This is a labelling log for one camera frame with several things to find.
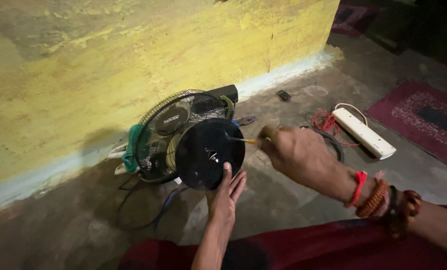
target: fan hub logo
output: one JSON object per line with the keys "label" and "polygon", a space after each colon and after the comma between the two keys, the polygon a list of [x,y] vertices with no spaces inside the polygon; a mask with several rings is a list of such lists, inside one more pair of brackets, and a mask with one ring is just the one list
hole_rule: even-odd
{"label": "fan hub logo", "polygon": [[175,120],[175,119],[178,119],[179,116],[180,116],[179,114],[177,114],[177,115],[175,115],[175,116],[172,116],[172,117],[170,117],[169,119],[164,120],[163,123],[166,124],[166,123],[168,123],[168,122],[170,122],[170,121],[173,121],[173,120]]}

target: concrete floor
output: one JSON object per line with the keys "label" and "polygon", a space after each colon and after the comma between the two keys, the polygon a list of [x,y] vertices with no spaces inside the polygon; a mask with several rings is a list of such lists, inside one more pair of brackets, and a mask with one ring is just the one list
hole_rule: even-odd
{"label": "concrete floor", "polygon": [[[331,35],[328,43],[342,48],[345,59],[237,104],[236,116],[257,117],[256,123],[241,128],[246,138],[254,138],[263,125],[308,125],[315,111],[338,102],[364,109],[403,80],[427,81],[447,91],[447,67],[430,58],[412,51],[397,57],[367,38]],[[280,101],[275,95],[280,89],[292,95],[291,102]],[[447,204],[447,166],[379,124],[370,120],[369,125],[397,148],[396,154],[374,161],[361,147],[345,147],[346,163],[369,174],[385,170],[385,179],[399,189],[414,189],[425,200]],[[339,139],[349,140],[345,135]],[[114,269],[126,249],[148,237],[199,243],[207,206],[204,194],[194,190],[172,201],[157,235],[152,229],[116,228],[115,211],[125,195],[117,188],[128,178],[113,176],[118,164],[106,160],[40,198],[17,201],[0,212],[0,269]],[[251,145],[244,168],[247,187],[232,239],[354,218],[341,203],[274,171]],[[169,191],[175,186],[166,184]],[[148,222],[163,200],[163,186],[143,184],[123,210],[125,220]]]}

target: doormat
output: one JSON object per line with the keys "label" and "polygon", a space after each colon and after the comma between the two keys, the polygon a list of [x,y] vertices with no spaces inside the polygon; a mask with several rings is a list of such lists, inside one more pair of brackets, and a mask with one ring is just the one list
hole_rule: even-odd
{"label": "doormat", "polygon": [[405,82],[365,114],[447,164],[446,93],[426,83]]}
{"label": "doormat", "polygon": [[330,33],[358,39],[380,10],[374,7],[340,4]]}

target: white power strip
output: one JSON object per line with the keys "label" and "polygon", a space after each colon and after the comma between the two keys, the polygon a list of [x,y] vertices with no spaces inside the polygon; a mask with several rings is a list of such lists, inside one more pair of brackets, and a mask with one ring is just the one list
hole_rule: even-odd
{"label": "white power strip", "polygon": [[346,131],[352,134],[361,144],[363,144],[376,158],[383,160],[393,155],[396,149],[386,140],[371,130],[362,121],[358,120],[348,110],[341,107],[332,112],[335,120]]}

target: fan grille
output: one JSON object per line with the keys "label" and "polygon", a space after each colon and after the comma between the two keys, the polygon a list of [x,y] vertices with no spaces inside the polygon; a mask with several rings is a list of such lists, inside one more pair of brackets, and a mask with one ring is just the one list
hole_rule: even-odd
{"label": "fan grille", "polygon": [[[156,132],[159,117],[172,107],[186,102],[189,117],[185,124],[170,135]],[[151,108],[140,120],[133,138],[133,153],[141,169],[141,177],[148,182],[163,183],[176,178],[175,149],[179,137],[194,124],[208,118],[224,118],[225,108],[220,99],[202,90],[187,89],[175,93]]]}

